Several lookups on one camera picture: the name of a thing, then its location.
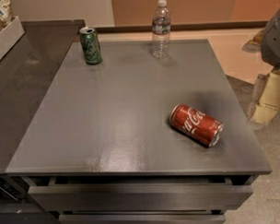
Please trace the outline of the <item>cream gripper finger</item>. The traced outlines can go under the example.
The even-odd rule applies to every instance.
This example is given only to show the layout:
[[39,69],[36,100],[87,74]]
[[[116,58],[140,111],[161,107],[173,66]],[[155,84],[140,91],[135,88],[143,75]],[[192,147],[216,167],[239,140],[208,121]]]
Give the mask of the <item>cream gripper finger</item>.
[[280,109],[280,68],[269,74],[258,75],[252,92],[254,102],[271,109]]
[[269,106],[260,106],[252,101],[247,110],[247,124],[252,130],[261,130],[275,117],[278,110]]

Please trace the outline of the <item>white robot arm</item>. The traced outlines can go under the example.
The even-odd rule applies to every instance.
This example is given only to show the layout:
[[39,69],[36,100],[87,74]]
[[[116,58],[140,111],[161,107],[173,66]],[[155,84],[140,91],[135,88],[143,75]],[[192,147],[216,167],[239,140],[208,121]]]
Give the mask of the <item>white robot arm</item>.
[[280,7],[265,28],[247,41],[242,50],[260,53],[262,60],[273,67],[266,76],[256,78],[247,111],[251,122],[266,125],[280,110]]

